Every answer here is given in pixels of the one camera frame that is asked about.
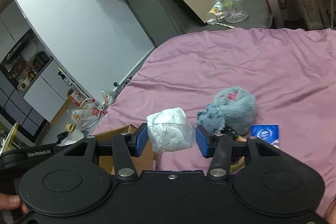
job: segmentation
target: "crumpled white paper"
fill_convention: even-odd
[[[155,153],[184,150],[192,148],[195,143],[195,129],[180,107],[149,115],[147,126],[148,138]]]

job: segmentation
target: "fingernail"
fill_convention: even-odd
[[[9,202],[10,202],[11,204],[18,204],[18,203],[20,203],[20,198],[19,198],[18,195],[10,196],[10,197],[8,198],[8,200],[9,200]]]

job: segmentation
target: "blue gripper pad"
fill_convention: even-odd
[[[209,158],[209,147],[207,142],[207,136],[204,133],[208,133],[203,126],[196,127],[196,142],[202,156]]]
[[[134,156],[140,157],[148,141],[148,127],[146,123],[142,123],[140,125],[137,131],[135,131],[134,134],[132,135],[132,139],[134,141],[134,154],[135,154]]]

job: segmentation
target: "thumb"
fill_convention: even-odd
[[[18,195],[6,195],[0,193],[0,210],[13,210],[21,205]]]

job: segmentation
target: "roll of tape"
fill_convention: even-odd
[[[75,125],[72,123],[67,123],[65,126],[65,130],[68,131],[69,133],[73,132],[74,129],[75,129]]]

